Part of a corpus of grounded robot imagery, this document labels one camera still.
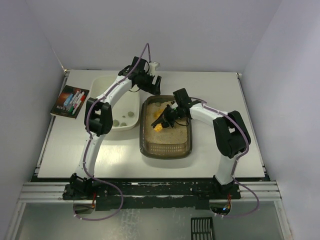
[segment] white table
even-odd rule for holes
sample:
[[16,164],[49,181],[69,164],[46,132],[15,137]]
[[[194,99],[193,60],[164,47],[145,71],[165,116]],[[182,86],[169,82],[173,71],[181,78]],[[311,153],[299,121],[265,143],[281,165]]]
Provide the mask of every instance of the white table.
[[[117,71],[72,70],[66,84],[90,89],[93,80]],[[249,153],[240,159],[236,177],[264,177],[262,159],[249,120],[241,86],[231,72],[158,72],[162,76],[161,94],[172,95],[186,88],[189,96],[201,98],[208,105],[222,110],[237,110],[251,136]],[[140,91],[140,104],[150,94]],[[84,139],[85,105],[77,119],[56,117],[46,142],[39,178],[69,178],[81,158]],[[128,131],[110,132],[102,142],[95,164],[98,178],[211,178],[218,169],[220,152],[214,129],[197,120],[192,121],[193,150],[182,159],[148,158],[140,153],[139,124]]]

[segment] book cover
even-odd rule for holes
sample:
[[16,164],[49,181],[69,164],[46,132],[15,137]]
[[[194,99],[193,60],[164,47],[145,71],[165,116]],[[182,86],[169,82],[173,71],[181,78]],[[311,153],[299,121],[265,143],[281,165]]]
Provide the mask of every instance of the book cover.
[[76,119],[88,93],[87,89],[65,85],[50,112],[51,115]]

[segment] round green object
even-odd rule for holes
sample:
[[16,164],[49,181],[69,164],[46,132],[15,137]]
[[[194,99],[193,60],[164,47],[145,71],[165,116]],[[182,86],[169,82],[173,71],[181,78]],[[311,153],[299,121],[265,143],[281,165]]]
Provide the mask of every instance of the round green object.
[[130,118],[132,118],[134,115],[135,115],[135,114],[134,114],[133,111],[128,112],[128,116],[129,116]]
[[112,124],[112,125],[113,125],[114,127],[118,127],[119,124],[120,124],[120,122],[119,122],[118,120],[116,120],[116,119],[113,120],[113,124]]

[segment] white wall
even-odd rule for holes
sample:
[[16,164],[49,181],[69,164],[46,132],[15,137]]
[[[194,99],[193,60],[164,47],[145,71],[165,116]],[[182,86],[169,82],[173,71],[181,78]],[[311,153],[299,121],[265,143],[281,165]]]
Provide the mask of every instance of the white wall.
[[35,170],[63,70],[24,0],[0,7],[0,239]]
[[241,72],[281,0],[26,0],[67,69],[118,70],[146,42],[162,70]]
[[320,1],[283,0],[242,79],[295,240],[319,239]]

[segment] robotic arm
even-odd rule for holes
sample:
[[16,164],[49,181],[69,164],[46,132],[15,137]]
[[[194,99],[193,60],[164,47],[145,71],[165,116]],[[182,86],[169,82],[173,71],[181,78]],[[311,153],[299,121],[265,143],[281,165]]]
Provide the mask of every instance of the robotic arm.
[[[94,176],[95,163],[98,152],[105,135],[108,134],[113,126],[112,108],[116,102],[129,91],[133,86],[137,85],[141,90],[153,95],[160,94],[161,77],[155,77],[156,69],[160,66],[157,62],[147,62],[136,56],[133,58],[132,64],[122,69],[114,83],[97,98],[89,98],[85,107],[84,124],[89,126],[89,136],[85,140],[81,159],[75,170],[75,173],[70,177],[71,195],[75,192],[82,196],[87,196],[91,193],[92,181],[88,179],[88,174]],[[64,199],[68,199],[67,194],[63,195]]]
[[177,119],[200,120],[214,128],[216,145],[221,152],[219,168],[213,181],[217,191],[226,195],[233,187],[233,178],[237,165],[237,156],[246,150],[246,141],[239,129],[227,117],[230,117],[241,128],[248,143],[251,139],[245,123],[238,111],[213,112],[205,108],[200,100],[194,100],[188,96],[185,88],[173,93],[175,103],[167,105],[159,118],[151,125],[158,132],[162,128],[174,127]]

